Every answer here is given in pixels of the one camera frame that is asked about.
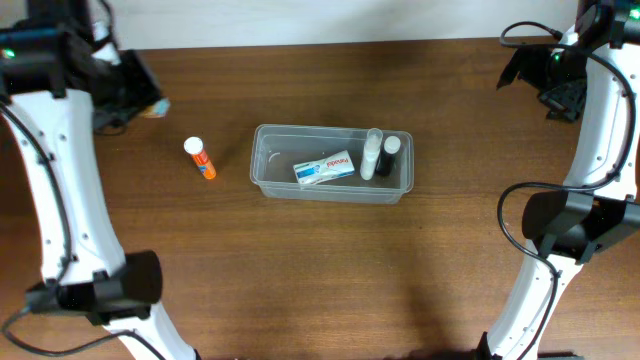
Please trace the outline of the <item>small gold-lid balm jar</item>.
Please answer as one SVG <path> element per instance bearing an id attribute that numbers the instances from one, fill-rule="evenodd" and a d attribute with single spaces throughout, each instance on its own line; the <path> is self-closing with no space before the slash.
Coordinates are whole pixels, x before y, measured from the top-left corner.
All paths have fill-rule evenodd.
<path id="1" fill-rule="evenodd" d="M 144 109 L 141 116 L 144 118 L 163 118 L 169 112 L 171 103 L 168 98 L 162 98 Z"/>

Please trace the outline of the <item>orange tablet tube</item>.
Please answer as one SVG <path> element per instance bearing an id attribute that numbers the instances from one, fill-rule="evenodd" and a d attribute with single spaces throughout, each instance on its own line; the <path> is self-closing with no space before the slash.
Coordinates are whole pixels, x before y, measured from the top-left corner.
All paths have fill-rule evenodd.
<path id="1" fill-rule="evenodd" d="M 183 147 L 206 179 L 212 180 L 216 177 L 216 169 L 204 148 L 203 141 L 199 137 L 192 136 L 187 138 Z"/>

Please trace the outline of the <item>white spray bottle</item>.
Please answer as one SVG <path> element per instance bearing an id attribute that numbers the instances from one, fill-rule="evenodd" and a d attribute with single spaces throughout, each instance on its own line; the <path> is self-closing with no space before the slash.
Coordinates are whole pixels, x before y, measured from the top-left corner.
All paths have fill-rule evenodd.
<path id="1" fill-rule="evenodd" d="M 360 176 L 363 180 L 371 180 L 380 154 L 383 133 L 380 129 L 372 128 L 367 132 L 363 147 Z"/>

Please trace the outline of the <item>dark bottle white cap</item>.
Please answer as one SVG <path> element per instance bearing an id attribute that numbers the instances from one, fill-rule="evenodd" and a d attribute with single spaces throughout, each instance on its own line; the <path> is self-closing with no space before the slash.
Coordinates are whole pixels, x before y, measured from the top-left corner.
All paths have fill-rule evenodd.
<path id="1" fill-rule="evenodd" d="M 389 136 L 383 143 L 375 173 L 380 176 L 389 176 L 396 156 L 401 148 L 401 141 L 397 136 Z"/>

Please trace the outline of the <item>white blue medicine box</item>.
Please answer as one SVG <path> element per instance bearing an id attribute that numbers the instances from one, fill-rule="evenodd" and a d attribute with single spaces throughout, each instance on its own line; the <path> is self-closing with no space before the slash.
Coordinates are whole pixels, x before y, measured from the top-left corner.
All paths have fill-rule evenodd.
<path id="1" fill-rule="evenodd" d="M 344 150 L 324 159 L 296 164 L 293 171 L 300 185 L 315 185 L 351 176 L 355 167 L 349 153 Z"/>

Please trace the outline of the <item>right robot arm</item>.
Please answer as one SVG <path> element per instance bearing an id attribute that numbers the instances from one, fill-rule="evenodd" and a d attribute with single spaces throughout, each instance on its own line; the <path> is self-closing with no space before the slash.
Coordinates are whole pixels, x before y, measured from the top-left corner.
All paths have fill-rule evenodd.
<path id="1" fill-rule="evenodd" d="M 581 1 L 565 32 L 544 26 L 551 43 L 500 44 L 514 51 L 498 80 L 537 89 L 550 119 L 581 124 L 571 168 L 560 185 L 531 183 L 523 242 L 507 240 L 524 262 L 476 359 L 536 359 L 540 338 L 571 280 L 592 257 L 639 230 L 639 4 Z"/>

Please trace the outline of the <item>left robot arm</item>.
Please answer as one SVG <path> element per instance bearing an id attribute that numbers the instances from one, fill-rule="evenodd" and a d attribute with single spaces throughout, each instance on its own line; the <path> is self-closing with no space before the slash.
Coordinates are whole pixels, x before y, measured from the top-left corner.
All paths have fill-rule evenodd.
<path id="1" fill-rule="evenodd" d="M 18 318 L 82 316 L 137 359 L 194 359 L 162 302 L 151 250 L 125 252 L 106 208 L 96 132 L 168 103 L 151 70 L 119 48 L 85 1 L 30 1 L 1 32 L 1 114 L 17 142 L 38 217 L 41 281 Z"/>

